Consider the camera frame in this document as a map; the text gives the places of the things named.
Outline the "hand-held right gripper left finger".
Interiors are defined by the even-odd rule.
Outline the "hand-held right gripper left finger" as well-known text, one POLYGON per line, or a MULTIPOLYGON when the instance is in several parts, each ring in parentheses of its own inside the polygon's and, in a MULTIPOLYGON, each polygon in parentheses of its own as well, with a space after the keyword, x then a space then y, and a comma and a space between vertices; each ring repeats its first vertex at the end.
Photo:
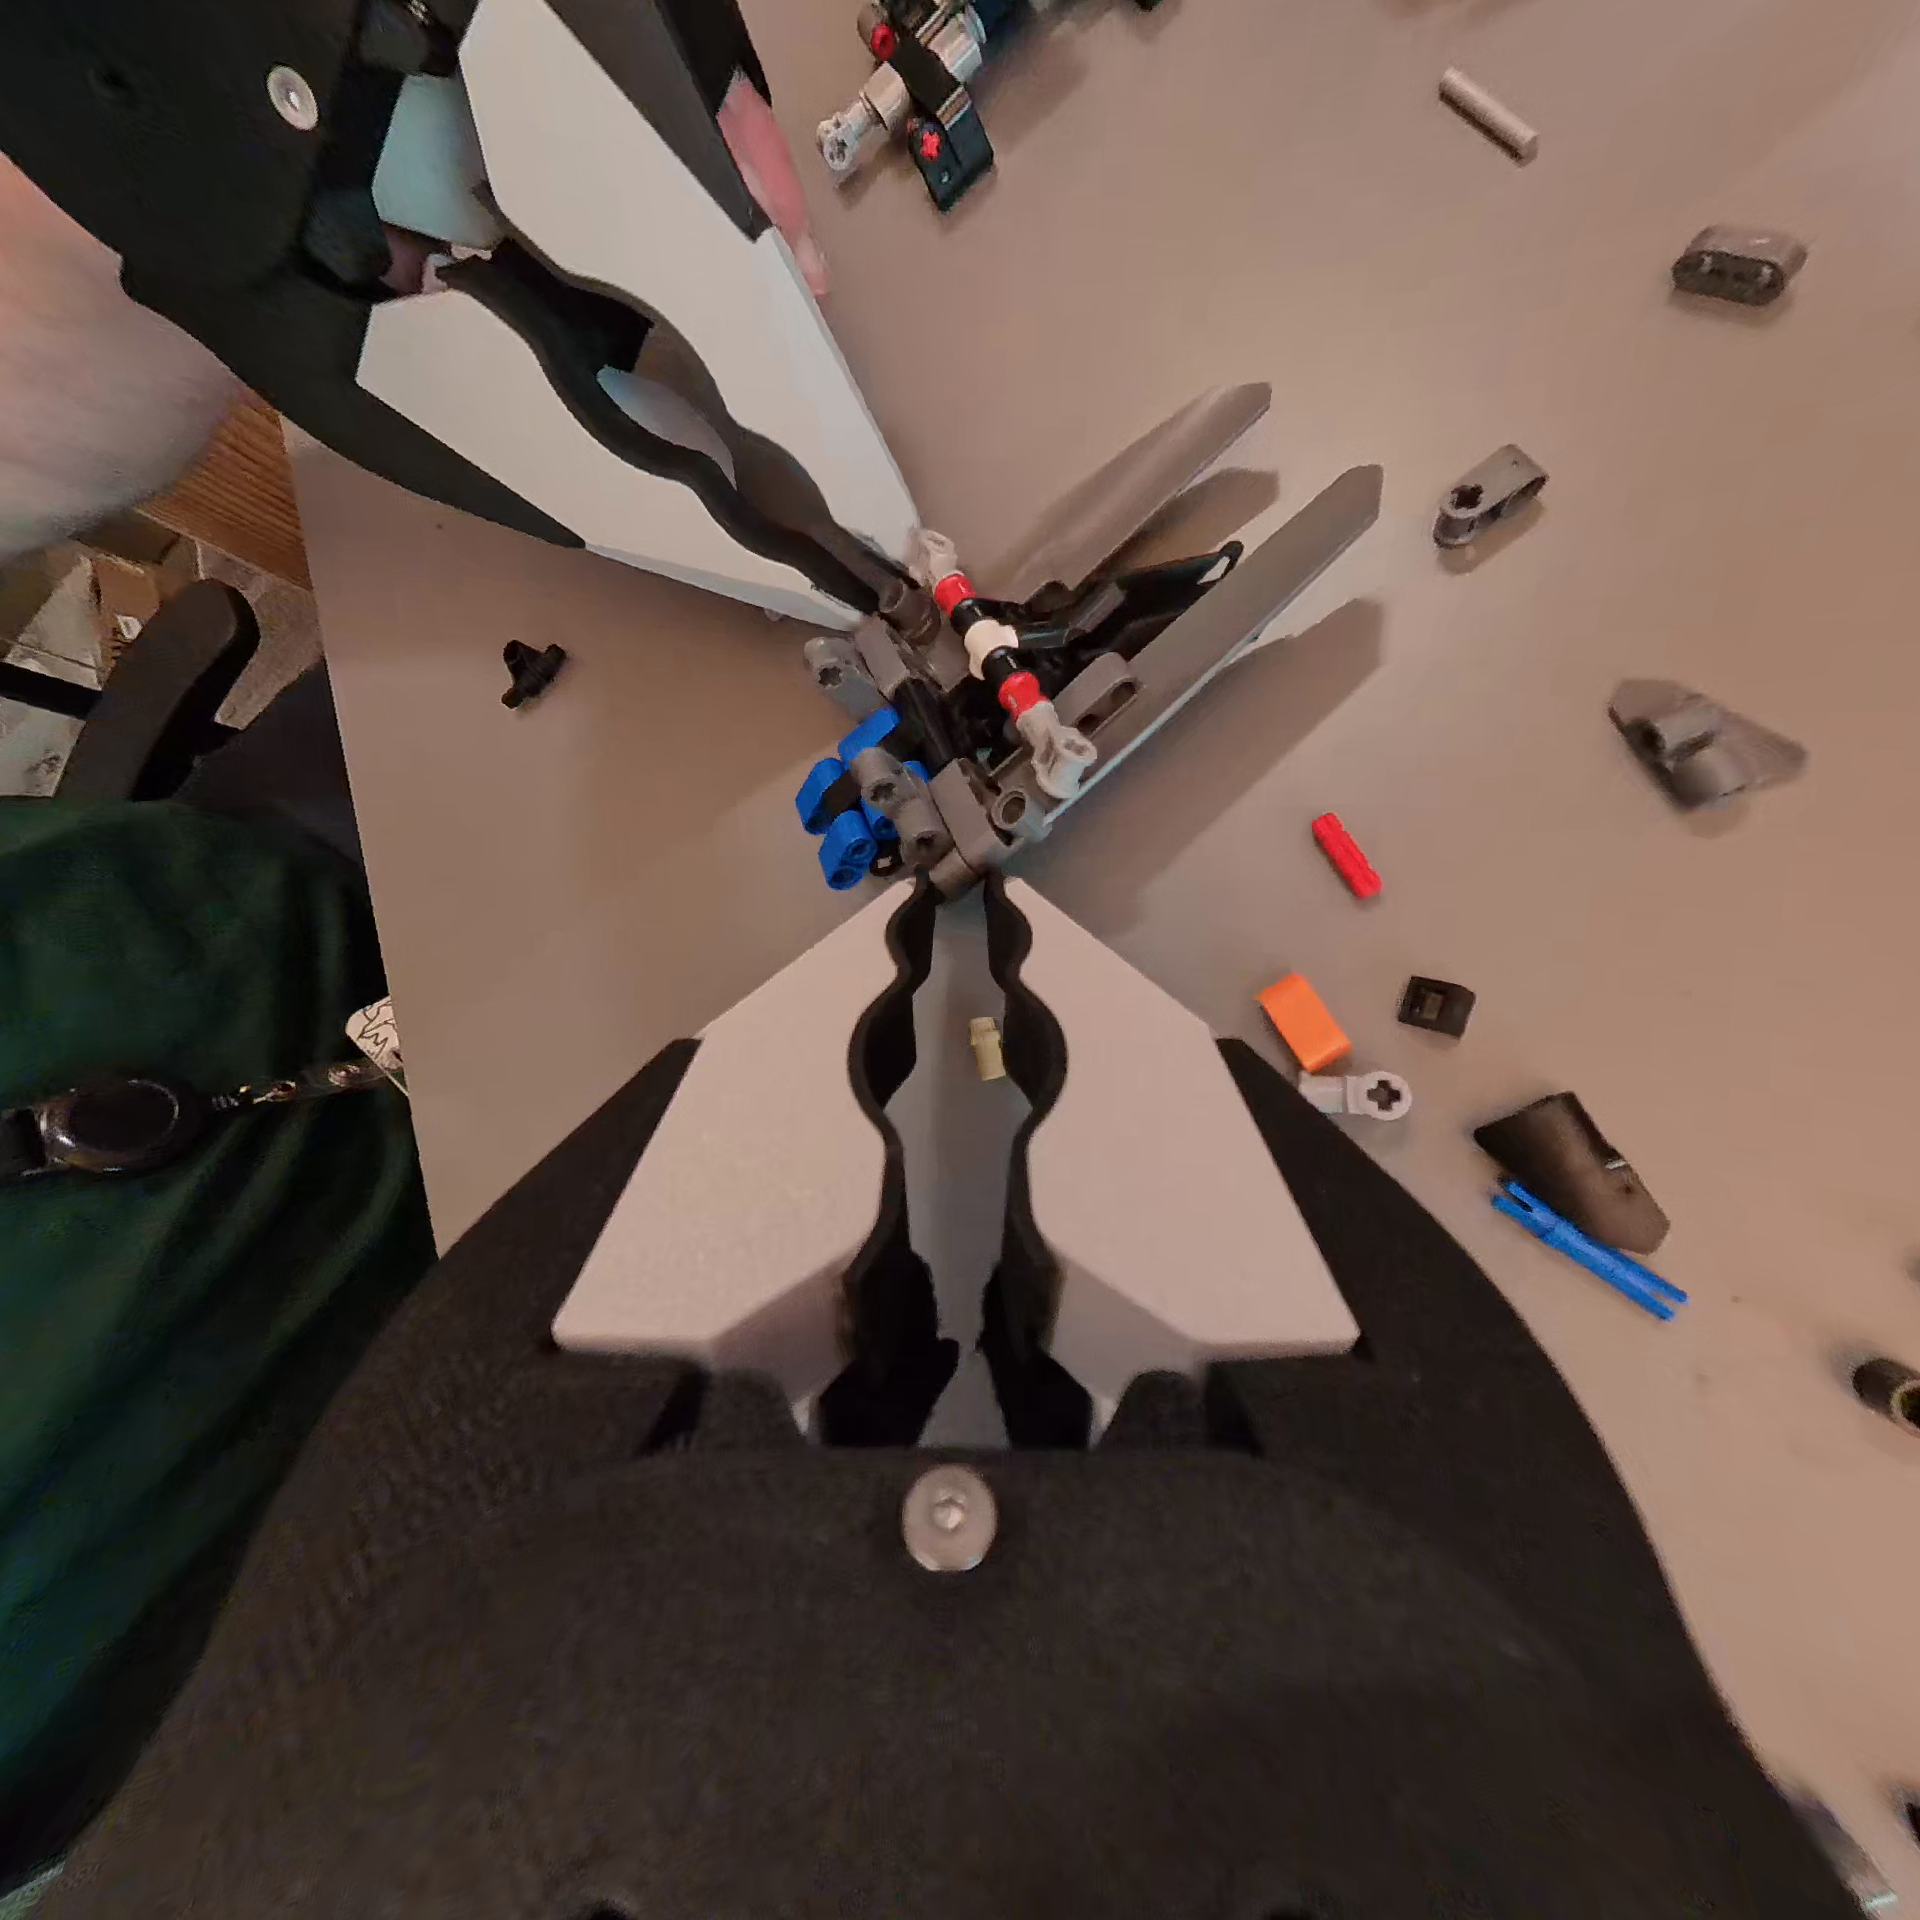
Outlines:
POLYGON ((833 1444, 922 1437, 958 1342, 887 1107, 939 910, 928 879, 889 886, 677 1049, 555 1342, 763 1376, 833 1444))

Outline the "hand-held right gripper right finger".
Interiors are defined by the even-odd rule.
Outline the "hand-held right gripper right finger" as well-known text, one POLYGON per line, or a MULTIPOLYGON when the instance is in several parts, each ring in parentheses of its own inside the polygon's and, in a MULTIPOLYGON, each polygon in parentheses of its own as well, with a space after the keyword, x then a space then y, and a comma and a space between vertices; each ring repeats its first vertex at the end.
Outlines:
POLYGON ((984 891, 1017 1133, 980 1348, 1017 1448, 1149 1374, 1349 1355, 1360 1327, 1212 1025, 1023 880, 984 891))

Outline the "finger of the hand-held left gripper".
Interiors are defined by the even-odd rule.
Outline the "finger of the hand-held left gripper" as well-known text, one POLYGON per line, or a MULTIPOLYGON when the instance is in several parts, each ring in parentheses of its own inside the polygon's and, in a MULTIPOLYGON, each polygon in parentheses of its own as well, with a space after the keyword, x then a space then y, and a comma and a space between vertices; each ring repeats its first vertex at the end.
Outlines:
POLYGON ((893 454, 789 261, 685 328, 544 261, 375 309, 360 383, 588 552, 848 632, 893 585, 893 454))
POLYGON ((516 493, 707 589, 902 589, 900 463, 663 3, 479 3, 462 73, 524 255, 457 270, 516 493))

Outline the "grey winged lego assembly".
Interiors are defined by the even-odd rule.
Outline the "grey winged lego assembly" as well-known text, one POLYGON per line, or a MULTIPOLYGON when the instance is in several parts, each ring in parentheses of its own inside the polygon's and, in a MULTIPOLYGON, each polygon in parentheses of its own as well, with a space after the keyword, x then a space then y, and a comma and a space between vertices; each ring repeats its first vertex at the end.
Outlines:
POLYGON ((989 595, 952 543, 919 537, 904 585, 805 667, 848 717, 805 775, 804 832, 830 888, 921 875, 982 886, 1267 635, 1377 522, 1382 467, 1349 467, 1256 546, 1132 563, 1271 404, 1199 394, 1061 496, 989 595))

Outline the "orange lego curved brick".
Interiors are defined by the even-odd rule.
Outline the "orange lego curved brick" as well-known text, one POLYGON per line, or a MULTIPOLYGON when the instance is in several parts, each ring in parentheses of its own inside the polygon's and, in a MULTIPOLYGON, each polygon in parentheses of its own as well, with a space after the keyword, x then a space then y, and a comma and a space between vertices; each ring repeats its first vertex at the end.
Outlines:
POLYGON ((1353 1055, 1353 1038, 1343 1025, 1305 973, 1288 971, 1264 986, 1256 994, 1256 1005, 1299 1068, 1327 1073, 1353 1055))

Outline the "blue lego long pin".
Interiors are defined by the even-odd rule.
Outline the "blue lego long pin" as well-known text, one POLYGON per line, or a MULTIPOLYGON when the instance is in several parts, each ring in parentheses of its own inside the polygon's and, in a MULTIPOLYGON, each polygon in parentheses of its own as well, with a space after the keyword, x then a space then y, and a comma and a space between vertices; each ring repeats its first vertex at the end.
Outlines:
POLYGON ((1520 1224, 1525 1235, 1533 1235, 1538 1244, 1581 1266, 1640 1311, 1668 1322, 1681 1307, 1690 1303, 1687 1290, 1668 1283, 1666 1277, 1601 1238, 1585 1235, 1572 1218, 1518 1181, 1499 1183, 1490 1192, 1490 1203, 1514 1224, 1520 1224))

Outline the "dark grey curved lego connector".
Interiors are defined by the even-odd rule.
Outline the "dark grey curved lego connector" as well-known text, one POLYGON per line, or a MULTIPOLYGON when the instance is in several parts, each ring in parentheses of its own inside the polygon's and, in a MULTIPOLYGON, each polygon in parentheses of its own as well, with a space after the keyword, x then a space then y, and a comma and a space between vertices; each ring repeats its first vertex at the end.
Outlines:
POLYGON ((1676 808, 1700 812, 1798 778, 1809 751, 1692 684, 1625 680, 1609 717, 1676 808))

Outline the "dark grey lego axle connector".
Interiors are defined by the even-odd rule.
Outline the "dark grey lego axle connector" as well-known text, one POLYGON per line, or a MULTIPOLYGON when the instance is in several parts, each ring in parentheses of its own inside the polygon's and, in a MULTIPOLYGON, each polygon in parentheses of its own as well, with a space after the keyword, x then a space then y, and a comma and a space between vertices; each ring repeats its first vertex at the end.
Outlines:
POLYGON ((1433 543, 1440 550, 1473 545, 1501 519, 1523 513, 1548 483, 1548 467, 1520 443, 1503 443, 1453 480, 1436 502, 1433 543))

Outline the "short light grey lego axle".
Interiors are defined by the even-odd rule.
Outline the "short light grey lego axle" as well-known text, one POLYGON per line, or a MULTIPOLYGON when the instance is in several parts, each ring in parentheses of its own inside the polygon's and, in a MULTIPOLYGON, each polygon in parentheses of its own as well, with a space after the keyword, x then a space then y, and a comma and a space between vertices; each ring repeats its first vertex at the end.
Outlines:
POLYGON ((1536 125, 1501 96, 1475 83, 1464 68, 1447 66, 1436 83, 1438 98, 1483 135, 1492 138, 1516 162, 1531 162, 1540 148, 1536 125))

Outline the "dark grey lego beam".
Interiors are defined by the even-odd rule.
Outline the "dark grey lego beam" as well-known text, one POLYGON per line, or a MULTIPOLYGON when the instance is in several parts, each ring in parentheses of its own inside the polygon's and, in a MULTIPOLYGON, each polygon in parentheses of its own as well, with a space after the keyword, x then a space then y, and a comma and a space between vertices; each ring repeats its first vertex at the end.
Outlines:
POLYGON ((1809 261, 1809 248, 1785 229, 1709 224, 1698 229, 1668 268, 1676 292, 1766 309, 1785 300, 1809 261))

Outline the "person's left hand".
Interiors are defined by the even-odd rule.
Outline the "person's left hand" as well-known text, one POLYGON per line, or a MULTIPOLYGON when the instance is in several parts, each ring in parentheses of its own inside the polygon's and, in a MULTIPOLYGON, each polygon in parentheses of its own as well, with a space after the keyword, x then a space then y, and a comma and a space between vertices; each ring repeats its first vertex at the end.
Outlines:
POLYGON ((813 229, 791 144, 768 98, 739 66, 716 109, 716 123, 733 153, 748 190, 783 235, 817 298, 830 292, 828 263, 813 229))

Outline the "dark grey curved panel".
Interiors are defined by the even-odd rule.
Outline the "dark grey curved panel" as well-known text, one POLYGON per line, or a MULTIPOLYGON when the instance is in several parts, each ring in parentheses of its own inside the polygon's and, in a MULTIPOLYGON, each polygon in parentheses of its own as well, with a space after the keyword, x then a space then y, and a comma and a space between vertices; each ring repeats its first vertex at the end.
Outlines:
POLYGON ((1471 1136, 1579 1231, 1633 1255, 1651 1255, 1668 1238, 1668 1212, 1572 1090, 1477 1125, 1471 1136))

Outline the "black office chair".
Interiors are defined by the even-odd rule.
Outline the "black office chair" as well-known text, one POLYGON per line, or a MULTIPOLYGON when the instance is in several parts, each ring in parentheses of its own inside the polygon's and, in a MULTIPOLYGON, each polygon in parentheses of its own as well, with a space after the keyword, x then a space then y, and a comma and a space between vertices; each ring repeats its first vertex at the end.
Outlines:
POLYGON ((143 624, 106 684, 71 684, 4 661, 2 697, 84 725, 54 788, 62 799, 167 801, 204 758, 238 736, 219 723, 219 710, 258 645, 249 597, 225 582, 201 580, 143 624))

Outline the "black badge reel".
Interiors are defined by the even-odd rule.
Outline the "black badge reel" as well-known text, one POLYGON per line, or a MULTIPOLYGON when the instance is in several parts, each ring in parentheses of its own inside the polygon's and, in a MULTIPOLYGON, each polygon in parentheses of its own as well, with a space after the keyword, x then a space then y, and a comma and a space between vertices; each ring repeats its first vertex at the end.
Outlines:
POLYGON ((63 1173, 136 1177, 191 1157, 232 1122, 381 1088, 407 1092, 392 995, 360 1007, 344 1034, 349 1044, 344 1057, 269 1073, 225 1092, 156 1068, 125 1068, 4 1109, 2 1186, 63 1173))

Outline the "small black lego frame assembly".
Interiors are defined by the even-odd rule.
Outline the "small black lego frame assembly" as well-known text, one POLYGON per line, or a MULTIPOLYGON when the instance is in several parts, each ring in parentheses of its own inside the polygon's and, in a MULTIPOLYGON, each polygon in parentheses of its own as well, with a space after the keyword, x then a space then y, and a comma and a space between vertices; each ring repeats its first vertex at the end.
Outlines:
POLYGON ((974 83, 1032 14, 1023 1, 867 1, 856 25, 872 70, 852 103, 818 122, 818 153, 848 181, 887 142, 900 146, 937 211, 995 166, 974 83))

